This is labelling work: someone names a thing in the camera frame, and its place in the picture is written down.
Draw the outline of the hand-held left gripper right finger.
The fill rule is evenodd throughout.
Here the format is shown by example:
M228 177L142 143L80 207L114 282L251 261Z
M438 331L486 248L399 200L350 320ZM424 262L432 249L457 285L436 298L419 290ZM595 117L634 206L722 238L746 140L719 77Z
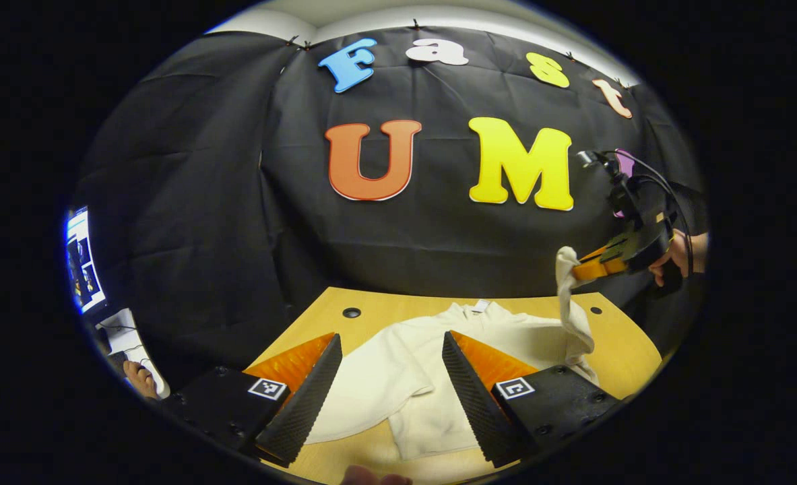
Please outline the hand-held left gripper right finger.
M557 451L622 405L568 366L539 370L457 331L445 332L442 359L495 467Z

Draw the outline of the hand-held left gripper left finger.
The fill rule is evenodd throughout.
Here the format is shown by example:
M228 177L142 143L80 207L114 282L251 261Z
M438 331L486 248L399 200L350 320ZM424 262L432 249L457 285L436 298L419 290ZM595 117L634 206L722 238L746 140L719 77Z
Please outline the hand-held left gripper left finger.
M288 467L320 414L342 339L326 333L238 371L217 366L163 399L163 410L233 451Z

